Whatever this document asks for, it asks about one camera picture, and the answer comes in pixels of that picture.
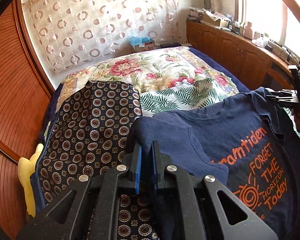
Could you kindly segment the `person's right hand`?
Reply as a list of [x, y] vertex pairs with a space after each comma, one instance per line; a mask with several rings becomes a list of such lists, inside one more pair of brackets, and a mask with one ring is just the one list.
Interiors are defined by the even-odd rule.
[[300, 111], [292, 110], [297, 131], [300, 133]]

